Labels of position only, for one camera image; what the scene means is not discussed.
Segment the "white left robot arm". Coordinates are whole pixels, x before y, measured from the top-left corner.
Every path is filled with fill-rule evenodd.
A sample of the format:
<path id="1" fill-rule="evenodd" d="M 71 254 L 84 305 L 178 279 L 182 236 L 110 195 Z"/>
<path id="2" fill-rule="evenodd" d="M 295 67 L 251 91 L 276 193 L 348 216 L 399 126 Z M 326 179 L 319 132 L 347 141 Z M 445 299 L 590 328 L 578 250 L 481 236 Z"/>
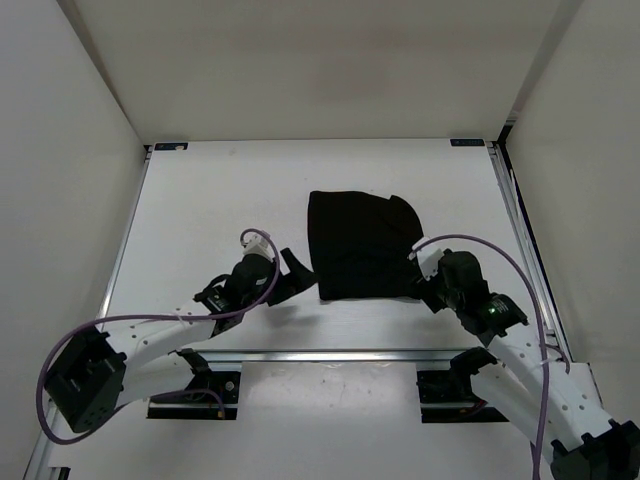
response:
<path id="1" fill-rule="evenodd" d="M 165 320 L 117 320 L 73 334 L 44 377 L 71 431 L 87 434 L 147 397 L 222 407 L 224 386 L 191 346 L 239 325 L 252 305 L 278 305 L 316 284 L 290 249 L 280 258 L 286 273 L 267 253 L 244 254 L 230 273 L 215 277 Z"/>

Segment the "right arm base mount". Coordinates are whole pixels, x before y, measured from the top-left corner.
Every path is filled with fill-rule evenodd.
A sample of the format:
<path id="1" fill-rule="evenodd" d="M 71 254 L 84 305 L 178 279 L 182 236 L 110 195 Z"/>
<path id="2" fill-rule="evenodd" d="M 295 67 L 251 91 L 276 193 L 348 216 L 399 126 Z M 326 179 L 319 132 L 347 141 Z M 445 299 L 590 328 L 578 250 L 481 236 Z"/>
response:
<path id="1" fill-rule="evenodd" d="M 498 360 L 482 347 L 456 355 L 444 368 L 421 367 L 416 385 L 423 424 L 505 423 L 494 406 L 472 391 L 471 377 Z"/>

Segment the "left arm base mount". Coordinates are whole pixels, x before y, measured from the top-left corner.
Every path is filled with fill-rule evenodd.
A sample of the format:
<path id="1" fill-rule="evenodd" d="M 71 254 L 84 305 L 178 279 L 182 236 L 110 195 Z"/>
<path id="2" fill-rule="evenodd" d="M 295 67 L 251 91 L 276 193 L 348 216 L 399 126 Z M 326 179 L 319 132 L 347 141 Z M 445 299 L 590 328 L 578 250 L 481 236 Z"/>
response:
<path id="1" fill-rule="evenodd" d="M 240 364 L 209 363 L 193 349 L 178 355 L 189 365 L 190 381 L 176 393 L 162 392 L 150 398 L 147 418 L 154 420 L 237 419 L 241 385 Z"/>

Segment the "black skirt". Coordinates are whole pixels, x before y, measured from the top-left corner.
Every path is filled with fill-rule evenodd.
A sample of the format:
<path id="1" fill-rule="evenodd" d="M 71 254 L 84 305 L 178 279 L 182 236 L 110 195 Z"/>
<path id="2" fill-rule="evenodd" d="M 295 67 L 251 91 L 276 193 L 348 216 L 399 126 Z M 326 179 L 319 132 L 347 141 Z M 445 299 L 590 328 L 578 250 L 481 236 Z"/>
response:
<path id="1" fill-rule="evenodd" d="M 416 211 L 399 196 L 309 194 L 308 246 L 323 301 L 413 299 L 416 267 L 408 256 L 423 236 Z"/>

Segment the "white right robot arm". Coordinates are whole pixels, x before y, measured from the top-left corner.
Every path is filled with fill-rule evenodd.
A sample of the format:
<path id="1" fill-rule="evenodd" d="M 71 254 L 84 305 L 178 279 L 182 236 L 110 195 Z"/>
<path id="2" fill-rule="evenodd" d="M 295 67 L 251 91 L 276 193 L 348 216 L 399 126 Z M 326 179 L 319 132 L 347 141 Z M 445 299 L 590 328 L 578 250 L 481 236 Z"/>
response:
<path id="1" fill-rule="evenodd" d="M 549 357 L 541 330 L 509 296 L 490 290 L 473 254 L 430 249 L 416 263 L 424 303 L 434 313 L 451 310 L 480 342 L 450 362 L 455 396 L 494 407 L 556 479 L 638 478 L 638 426 L 616 421 Z"/>

